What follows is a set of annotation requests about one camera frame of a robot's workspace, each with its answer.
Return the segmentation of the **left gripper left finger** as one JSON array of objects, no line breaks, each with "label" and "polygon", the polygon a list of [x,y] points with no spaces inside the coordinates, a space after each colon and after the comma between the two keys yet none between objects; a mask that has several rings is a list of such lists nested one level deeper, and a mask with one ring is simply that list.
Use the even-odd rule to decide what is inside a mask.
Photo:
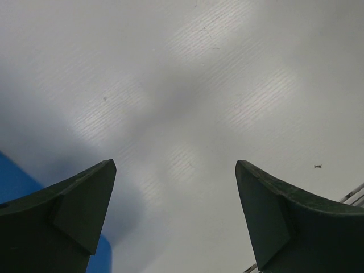
[{"label": "left gripper left finger", "polygon": [[1,272],[86,272],[115,177],[108,159],[1,204]]}]

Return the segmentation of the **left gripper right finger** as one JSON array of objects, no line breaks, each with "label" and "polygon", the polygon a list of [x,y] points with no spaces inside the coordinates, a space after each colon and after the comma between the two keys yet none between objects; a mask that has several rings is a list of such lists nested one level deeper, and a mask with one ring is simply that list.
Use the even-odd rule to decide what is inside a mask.
[{"label": "left gripper right finger", "polygon": [[314,195],[248,161],[235,166],[259,272],[362,272],[363,209]]}]

